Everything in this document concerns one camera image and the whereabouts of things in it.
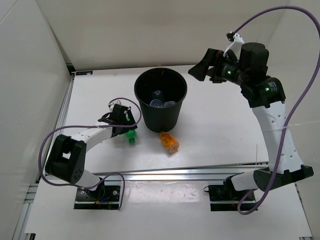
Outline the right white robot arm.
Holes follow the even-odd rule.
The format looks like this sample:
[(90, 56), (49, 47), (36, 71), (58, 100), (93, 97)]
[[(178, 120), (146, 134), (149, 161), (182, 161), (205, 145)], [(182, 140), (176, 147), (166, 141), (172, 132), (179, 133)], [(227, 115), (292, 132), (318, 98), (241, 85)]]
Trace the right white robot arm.
[(268, 167), (229, 176), (223, 183), (224, 193), (230, 200), (243, 192), (265, 191), (310, 178), (313, 168), (304, 165), (291, 133), (281, 138), (286, 121), (285, 93), (281, 82), (267, 75), (269, 51), (262, 44), (245, 44), (237, 58), (232, 50), (209, 48), (203, 59), (188, 73), (198, 81), (206, 76), (213, 83), (229, 81), (241, 88), (241, 94), (258, 120), (268, 154)]

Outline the clear bottle red label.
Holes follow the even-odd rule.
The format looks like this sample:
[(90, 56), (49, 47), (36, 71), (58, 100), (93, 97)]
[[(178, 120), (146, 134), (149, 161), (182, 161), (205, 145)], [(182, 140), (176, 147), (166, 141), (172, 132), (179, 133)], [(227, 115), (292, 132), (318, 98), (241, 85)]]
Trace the clear bottle red label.
[(167, 107), (171, 107), (171, 106), (173, 106), (173, 105), (175, 105), (176, 104), (176, 102), (175, 101), (166, 101), (164, 104), (163, 104), (163, 107), (164, 108), (167, 108)]

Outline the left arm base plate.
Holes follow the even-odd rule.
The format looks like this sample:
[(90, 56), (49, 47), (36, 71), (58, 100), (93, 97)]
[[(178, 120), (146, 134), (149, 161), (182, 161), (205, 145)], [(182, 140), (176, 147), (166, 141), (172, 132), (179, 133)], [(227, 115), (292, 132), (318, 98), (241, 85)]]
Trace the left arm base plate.
[(75, 210), (119, 210), (122, 206), (123, 187), (120, 183), (104, 182), (95, 191), (77, 189), (73, 208)]

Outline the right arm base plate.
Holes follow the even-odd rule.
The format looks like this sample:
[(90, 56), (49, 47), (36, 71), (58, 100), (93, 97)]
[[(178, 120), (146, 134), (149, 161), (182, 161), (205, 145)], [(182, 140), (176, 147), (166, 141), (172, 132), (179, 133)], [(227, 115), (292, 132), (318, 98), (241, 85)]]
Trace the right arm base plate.
[(203, 191), (209, 194), (211, 212), (237, 212), (240, 200), (249, 192), (239, 191), (232, 196), (223, 185), (207, 185)]

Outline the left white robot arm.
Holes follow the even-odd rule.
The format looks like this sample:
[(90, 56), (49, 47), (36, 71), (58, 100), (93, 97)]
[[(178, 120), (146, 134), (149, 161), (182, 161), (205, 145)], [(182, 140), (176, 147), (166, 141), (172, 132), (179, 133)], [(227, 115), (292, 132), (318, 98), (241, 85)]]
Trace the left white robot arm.
[(84, 188), (94, 201), (105, 198), (105, 184), (102, 179), (85, 170), (86, 153), (105, 140), (123, 135), (137, 126), (131, 108), (120, 101), (109, 105), (109, 112), (98, 119), (97, 127), (66, 136), (60, 134), (45, 164), (45, 173), (71, 185)]

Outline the clear bottle blue label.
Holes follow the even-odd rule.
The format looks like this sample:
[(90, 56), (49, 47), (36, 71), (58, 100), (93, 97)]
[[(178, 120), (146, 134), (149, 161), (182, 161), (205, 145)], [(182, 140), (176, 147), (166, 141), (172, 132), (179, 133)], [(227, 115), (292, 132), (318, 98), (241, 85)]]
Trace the clear bottle blue label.
[(150, 104), (149, 104), (151, 107), (154, 107), (154, 108), (163, 108), (164, 107), (164, 102), (160, 99), (153, 99)]

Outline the green plastic bottle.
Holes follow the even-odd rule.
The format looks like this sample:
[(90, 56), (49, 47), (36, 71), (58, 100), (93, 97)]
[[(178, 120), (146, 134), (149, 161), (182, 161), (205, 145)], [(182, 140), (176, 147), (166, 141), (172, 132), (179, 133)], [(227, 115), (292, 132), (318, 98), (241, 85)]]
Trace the green plastic bottle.
[(134, 145), (136, 142), (136, 129), (131, 129), (125, 133), (125, 136), (130, 145)]

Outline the clear plastic bottle white cap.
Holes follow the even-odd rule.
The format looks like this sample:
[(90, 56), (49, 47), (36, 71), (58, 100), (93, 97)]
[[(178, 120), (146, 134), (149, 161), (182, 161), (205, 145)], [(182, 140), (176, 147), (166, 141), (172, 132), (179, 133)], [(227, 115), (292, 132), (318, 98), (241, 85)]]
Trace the clear plastic bottle white cap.
[(151, 93), (153, 99), (158, 99), (160, 101), (164, 101), (164, 94), (161, 90), (156, 90)]

